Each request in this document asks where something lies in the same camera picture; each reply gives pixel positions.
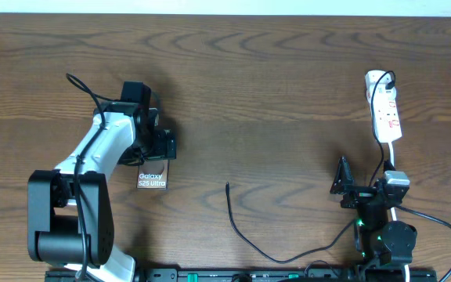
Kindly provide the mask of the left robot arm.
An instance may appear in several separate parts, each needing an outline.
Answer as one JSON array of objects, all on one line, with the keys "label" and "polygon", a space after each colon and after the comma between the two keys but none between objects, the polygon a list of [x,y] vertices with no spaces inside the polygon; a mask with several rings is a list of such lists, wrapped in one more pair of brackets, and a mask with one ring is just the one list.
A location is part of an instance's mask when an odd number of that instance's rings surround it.
[{"label": "left robot arm", "polygon": [[72,270],[76,281],[137,281],[136,260],[114,244],[107,182],[117,165],[176,158],[175,135],[158,128],[149,86],[123,84],[119,99],[97,95],[92,127],[52,170],[27,182],[27,250],[37,262]]}]

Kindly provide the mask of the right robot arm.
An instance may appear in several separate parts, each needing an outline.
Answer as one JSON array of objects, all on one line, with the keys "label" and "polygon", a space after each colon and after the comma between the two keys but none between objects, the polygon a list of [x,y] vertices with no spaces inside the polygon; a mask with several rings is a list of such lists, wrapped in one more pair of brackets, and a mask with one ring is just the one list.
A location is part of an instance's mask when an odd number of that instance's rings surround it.
[{"label": "right robot arm", "polygon": [[355,246],[363,255],[363,263],[354,270],[358,281],[410,278],[405,267],[413,260],[417,230],[388,217],[388,212],[402,203],[409,189],[406,173],[396,170],[389,162],[383,176],[372,186],[356,185],[346,158],[339,159],[330,193],[342,196],[342,208],[355,209],[358,213],[354,224]]}]

